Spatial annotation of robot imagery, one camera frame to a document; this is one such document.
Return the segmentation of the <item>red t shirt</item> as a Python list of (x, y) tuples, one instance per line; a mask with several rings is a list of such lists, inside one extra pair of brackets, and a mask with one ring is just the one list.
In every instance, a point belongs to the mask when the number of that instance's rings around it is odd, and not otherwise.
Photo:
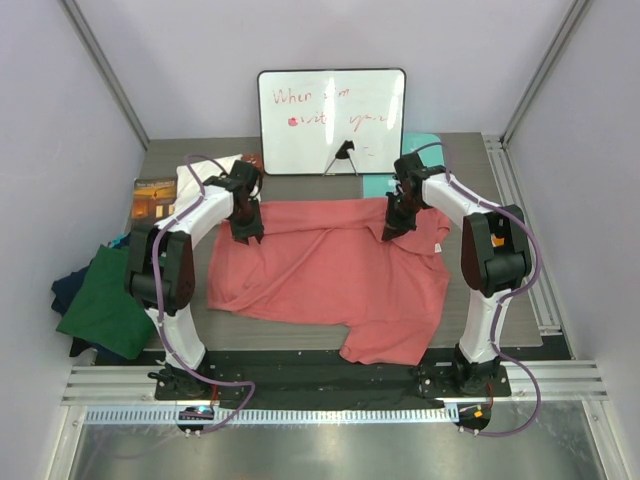
[(439, 327), (451, 275), (439, 251), (451, 230), (437, 209), (385, 242), (382, 198), (271, 201), (264, 237), (241, 244), (223, 223), (208, 267), (211, 309), (269, 321), (344, 325), (342, 358), (415, 366)]

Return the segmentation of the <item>white dry erase board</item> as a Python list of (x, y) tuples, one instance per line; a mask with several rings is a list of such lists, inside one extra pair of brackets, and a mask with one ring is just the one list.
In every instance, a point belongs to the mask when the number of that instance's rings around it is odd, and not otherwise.
[[(265, 70), (257, 90), (267, 174), (323, 175), (345, 140), (355, 144), (359, 175), (393, 171), (404, 129), (403, 69)], [(330, 170), (350, 174), (347, 160)]]

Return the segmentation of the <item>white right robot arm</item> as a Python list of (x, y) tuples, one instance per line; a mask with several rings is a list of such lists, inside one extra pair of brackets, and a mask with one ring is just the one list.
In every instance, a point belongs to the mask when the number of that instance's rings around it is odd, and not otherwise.
[(451, 382), (457, 393), (479, 396), (499, 375), (497, 350), (506, 310), (532, 269), (523, 212), (478, 196), (444, 166), (424, 166), (417, 153), (401, 156), (394, 169), (398, 186), (387, 194), (384, 241), (416, 229), (418, 212), (429, 208), (461, 229), (460, 266), (471, 294)]

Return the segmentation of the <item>metal wire board stand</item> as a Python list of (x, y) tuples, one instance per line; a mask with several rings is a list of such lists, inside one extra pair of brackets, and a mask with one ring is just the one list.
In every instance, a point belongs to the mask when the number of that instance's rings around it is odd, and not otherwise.
[(355, 144), (352, 140), (345, 140), (342, 145), (338, 148), (334, 158), (328, 163), (326, 166), (323, 176), (330, 175), (330, 170), (335, 164), (337, 160), (347, 160), (351, 165), (353, 173), (355, 176), (358, 176), (359, 173), (355, 167), (355, 163), (351, 158), (351, 152), (355, 150)]

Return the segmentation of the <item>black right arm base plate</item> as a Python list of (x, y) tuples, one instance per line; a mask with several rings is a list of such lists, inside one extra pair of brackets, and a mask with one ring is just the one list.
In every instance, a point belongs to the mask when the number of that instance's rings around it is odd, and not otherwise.
[(425, 364), (412, 369), (419, 395), (426, 399), (507, 398), (512, 394), (502, 365), (469, 368), (458, 364)]

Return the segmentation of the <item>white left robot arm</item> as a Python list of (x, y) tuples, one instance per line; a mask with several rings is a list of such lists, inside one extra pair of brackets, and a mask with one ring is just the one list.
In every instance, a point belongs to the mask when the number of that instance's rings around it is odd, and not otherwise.
[(213, 375), (201, 367), (206, 347), (194, 324), (191, 299), (195, 292), (194, 249), (219, 223), (227, 222), (232, 239), (247, 245), (261, 241), (264, 226), (257, 198), (263, 174), (255, 165), (236, 160), (205, 177), (186, 163), (195, 183), (193, 193), (177, 197), (173, 214), (130, 233), (124, 289), (150, 317), (163, 344), (165, 361), (182, 370), (179, 388), (190, 398), (205, 397)]

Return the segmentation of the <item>teal cutting board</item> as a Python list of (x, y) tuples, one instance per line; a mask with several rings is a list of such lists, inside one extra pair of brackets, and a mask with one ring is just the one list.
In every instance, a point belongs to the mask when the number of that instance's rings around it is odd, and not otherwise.
[[(401, 154), (409, 154), (427, 144), (435, 143), (418, 152), (425, 167), (444, 165), (443, 147), (439, 136), (430, 133), (404, 133)], [(392, 192), (397, 184), (392, 175), (367, 174), (362, 178), (363, 198), (383, 198), (387, 192)]]

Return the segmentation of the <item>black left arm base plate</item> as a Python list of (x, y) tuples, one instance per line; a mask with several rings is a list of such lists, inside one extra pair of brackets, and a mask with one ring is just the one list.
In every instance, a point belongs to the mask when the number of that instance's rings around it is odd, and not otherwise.
[(244, 369), (230, 355), (209, 352), (196, 372), (217, 382), (232, 383), (232, 386), (212, 385), (167, 364), (159, 371), (147, 374), (155, 382), (154, 398), (159, 401), (217, 399), (235, 404), (251, 392), (249, 385), (243, 385)]

